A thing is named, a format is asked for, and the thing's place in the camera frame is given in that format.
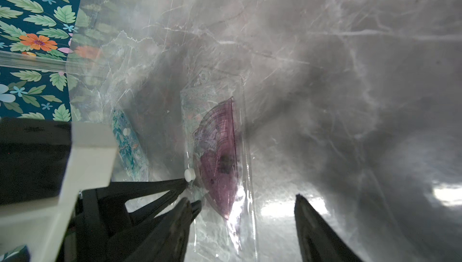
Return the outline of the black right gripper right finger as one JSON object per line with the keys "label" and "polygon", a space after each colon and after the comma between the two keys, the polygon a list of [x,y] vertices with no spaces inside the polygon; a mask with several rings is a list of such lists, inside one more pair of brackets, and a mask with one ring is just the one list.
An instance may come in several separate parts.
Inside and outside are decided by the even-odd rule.
{"label": "black right gripper right finger", "polygon": [[304,262],[361,261],[309,201],[300,194],[296,195],[294,215]]}

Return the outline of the purple protractor ruler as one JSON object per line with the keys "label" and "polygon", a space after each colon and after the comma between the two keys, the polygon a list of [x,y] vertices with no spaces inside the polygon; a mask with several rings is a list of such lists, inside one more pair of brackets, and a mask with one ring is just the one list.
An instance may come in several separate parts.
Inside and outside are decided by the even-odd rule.
{"label": "purple protractor ruler", "polygon": [[209,202],[228,220],[238,192],[238,159],[234,127],[234,99],[210,109],[193,133],[196,174]]}

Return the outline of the clear plastic ruler set pouch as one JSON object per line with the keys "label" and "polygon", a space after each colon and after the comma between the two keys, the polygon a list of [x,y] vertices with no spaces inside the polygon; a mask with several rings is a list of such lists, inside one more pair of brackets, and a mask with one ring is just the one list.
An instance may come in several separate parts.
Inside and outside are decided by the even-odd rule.
{"label": "clear plastic ruler set pouch", "polygon": [[243,79],[202,69],[181,90],[185,178],[202,209],[190,246],[201,262],[258,260]]}

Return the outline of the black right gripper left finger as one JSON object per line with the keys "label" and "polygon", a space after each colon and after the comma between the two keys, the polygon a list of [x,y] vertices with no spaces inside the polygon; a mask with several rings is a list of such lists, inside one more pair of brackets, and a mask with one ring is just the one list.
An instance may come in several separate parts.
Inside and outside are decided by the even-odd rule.
{"label": "black right gripper left finger", "polygon": [[151,233],[131,229],[109,239],[109,262],[182,262],[190,235],[191,203],[182,198],[172,209],[171,221],[164,220]]}

